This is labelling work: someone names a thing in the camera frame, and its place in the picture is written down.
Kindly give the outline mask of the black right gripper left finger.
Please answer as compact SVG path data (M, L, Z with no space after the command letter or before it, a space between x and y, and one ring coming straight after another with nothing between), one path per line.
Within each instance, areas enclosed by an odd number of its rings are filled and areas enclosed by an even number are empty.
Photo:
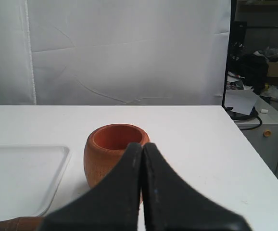
M40 231L135 231L142 146L128 145L115 167L86 194L47 215Z

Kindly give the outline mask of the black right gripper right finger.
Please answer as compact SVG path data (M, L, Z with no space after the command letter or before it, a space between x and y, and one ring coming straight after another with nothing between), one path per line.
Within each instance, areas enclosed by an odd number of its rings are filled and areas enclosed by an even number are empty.
M249 231L246 220L189 186L154 143L142 151L142 196L148 231Z

